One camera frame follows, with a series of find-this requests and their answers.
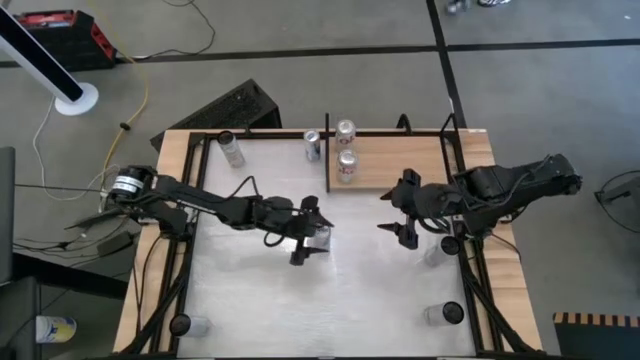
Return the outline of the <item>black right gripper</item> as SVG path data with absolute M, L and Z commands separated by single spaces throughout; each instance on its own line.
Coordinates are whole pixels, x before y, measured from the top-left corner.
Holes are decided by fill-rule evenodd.
M 398 222 L 378 224 L 382 230 L 393 232 L 399 237 L 399 243 L 407 249 L 418 248 L 418 235 L 415 222 L 428 232 L 449 234 L 451 225 L 438 215 L 437 205 L 441 205 L 443 187 L 440 184 L 421 185 L 421 176 L 413 169 L 404 169 L 402 177 L 395 187 L 383 194 L 380 199 L 390 201 L 406 215 L 405 224 Z

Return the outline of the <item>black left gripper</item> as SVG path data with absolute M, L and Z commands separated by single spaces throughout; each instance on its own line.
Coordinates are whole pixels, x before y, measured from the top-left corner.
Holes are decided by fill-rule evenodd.
M 296 241 L 289 260 L 291 265 L 303 265 L 311 255 L 328 253 L 327 249 L 304 245 L 317 229 L 334 226 L 320 213 L 316 196 L 305 197 L 299 208 L 294 208 L 287 198 L 272 197 L 262 201 L 258 210 L 264 213 L 257 217 L 257 227 L 266 232 L 263 237 L 266 247 L 279 246 L 285 238 Z

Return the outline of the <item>blue silver Red Bull can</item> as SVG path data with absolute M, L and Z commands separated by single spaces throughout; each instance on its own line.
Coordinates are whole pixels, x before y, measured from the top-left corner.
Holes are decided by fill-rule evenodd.
M 316 230 L 315 235 L 308 241 L 308 246 L 329 251 L 331 248 L 331 227 L 325 226 Z
M 305 154 L 307 160 L 310 162 L 319 161 L 321 158 L 320 133 L 314 129 L 307 130 L 303 135 L 303 139 L 305 143 Z

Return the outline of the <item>white Celsius peach can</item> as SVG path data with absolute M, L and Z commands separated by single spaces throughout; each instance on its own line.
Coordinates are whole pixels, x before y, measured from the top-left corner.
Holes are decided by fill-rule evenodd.
M 430 267 L 437 267 L 456 257 L 461 250 L 460 242 L 453 236 L 445 236 L 424 255 L 424 262 Z

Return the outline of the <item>silver Diet Coke can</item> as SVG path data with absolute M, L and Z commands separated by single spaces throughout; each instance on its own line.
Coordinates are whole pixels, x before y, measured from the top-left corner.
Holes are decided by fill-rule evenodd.
M 350 183 L 355 176 L 358 167 L 358 155 L 352 149 L 342 150 L 337 157 L 338 180 L 341 183 Z
M 350 148 L 356 137 L 356 126 L 349 119 L 340 120 L 335 128 L 335 143 L 337 150 Z

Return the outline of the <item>silver dark can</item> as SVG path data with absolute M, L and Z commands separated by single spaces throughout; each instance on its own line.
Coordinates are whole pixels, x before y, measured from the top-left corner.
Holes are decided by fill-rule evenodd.
M 454 301 L 428 306 L 424 317 L 430 326 L 457 325 L 464 319 L 464 309 Z

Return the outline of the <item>white Celsius tropical can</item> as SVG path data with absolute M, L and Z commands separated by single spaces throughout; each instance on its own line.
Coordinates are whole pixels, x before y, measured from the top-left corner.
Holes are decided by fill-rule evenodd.
M 231 167 L 243 167 L 246 163 L 244 155 L 236 140 L 235 135 L 225 130 L 217 135 L 218 145 Z

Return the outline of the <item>wooden shelf board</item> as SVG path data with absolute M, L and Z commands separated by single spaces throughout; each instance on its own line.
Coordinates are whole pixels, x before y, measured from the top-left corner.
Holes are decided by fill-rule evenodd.
M 389 190 L 411 168 L 422 183 L 447 181 L 440 140 L 436 137 L 377 136 L 359 137 L 353 149 L 358 155 L 358 167 L 350 183 L 338 180 L 338 150 L 334 140 L 329 142 L 327 166 L 329 190 Z

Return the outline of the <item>black power adapter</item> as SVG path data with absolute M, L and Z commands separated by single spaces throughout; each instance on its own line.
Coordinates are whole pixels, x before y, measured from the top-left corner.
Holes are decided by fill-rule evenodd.
M 134 235 L 128 231 L 122 232 L 97 246 L 100 257 L 115 254 L 133 244 Z

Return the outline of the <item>black box with striped edge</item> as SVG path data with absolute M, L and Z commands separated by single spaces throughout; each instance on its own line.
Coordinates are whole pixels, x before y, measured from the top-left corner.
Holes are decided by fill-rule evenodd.
M 640 360 L 640 316 L 556 312 L 553 323 L 564 357 Z

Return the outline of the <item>black flat floor beam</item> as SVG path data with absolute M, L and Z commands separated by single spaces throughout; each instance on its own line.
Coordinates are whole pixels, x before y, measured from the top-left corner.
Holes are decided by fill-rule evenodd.
M 124 280 L 19 253 L 12 255 L 11 274 L 12 280 L 33 277 L 43 285 L 112 299 L 124 299 L 128 290 Z

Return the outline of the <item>white floor stand pole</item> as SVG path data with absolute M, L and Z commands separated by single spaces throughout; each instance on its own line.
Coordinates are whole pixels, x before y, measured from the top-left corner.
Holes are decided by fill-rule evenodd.
M 0 49 L 52 93 L 55 109 L 60 114 L 82 115 L 97 104 L 98 89 L 90 83 L 77 82 L 2 6 L 0 6 Z

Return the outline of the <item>white yellow canister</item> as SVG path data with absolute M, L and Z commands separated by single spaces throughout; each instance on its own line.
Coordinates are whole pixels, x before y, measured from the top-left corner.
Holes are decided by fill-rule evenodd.
M 77 331 L 77 322 L 71 317 L 38 315 L 35 319 L 35 341 L 38 344 L 65 343 Z

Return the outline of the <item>black and red case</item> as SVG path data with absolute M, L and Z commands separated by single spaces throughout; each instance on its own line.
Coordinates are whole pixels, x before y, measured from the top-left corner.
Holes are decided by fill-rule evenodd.
M 81 10 L 23 12 L 14 18 L 68 72 L 111 69 L 117 49 Z

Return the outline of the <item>black metal shelf frame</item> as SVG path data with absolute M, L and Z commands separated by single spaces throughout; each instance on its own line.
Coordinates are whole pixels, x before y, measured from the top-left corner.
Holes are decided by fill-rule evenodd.
M 447 183 L 453 174 L 466 168 L 462 139 L 470 131 L 461 128 L 453 114 L 442 127 L 413 128 L 401 115 L 394 128 L 360 129 L 354 151 L 357 155 L 355 176 L 347 183 L 339 179 L 336 145 L 337 127 L 325 116 L 323 138 L 325 186 L 338 190 L 388 190 L 405 169 L 411 168 L 424 183 Z

